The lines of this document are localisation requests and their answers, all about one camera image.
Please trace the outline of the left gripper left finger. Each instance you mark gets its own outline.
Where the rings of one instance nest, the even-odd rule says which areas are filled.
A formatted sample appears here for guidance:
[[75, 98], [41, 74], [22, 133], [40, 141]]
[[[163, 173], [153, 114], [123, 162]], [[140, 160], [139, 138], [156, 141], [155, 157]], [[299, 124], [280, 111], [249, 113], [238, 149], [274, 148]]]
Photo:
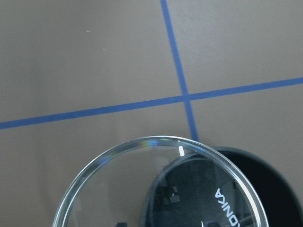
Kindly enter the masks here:
[[115, 227], [128, 227], [126, 222], [117, 222]]

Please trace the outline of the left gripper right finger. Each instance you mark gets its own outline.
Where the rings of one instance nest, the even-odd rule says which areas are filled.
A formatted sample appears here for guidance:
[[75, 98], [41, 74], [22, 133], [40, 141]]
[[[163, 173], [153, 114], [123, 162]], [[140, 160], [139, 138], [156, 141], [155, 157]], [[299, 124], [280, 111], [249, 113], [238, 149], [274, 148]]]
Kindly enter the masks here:
[[207, 227], [219, 227], [219, 223], [217, 222], [210, 222], [207, 224]]

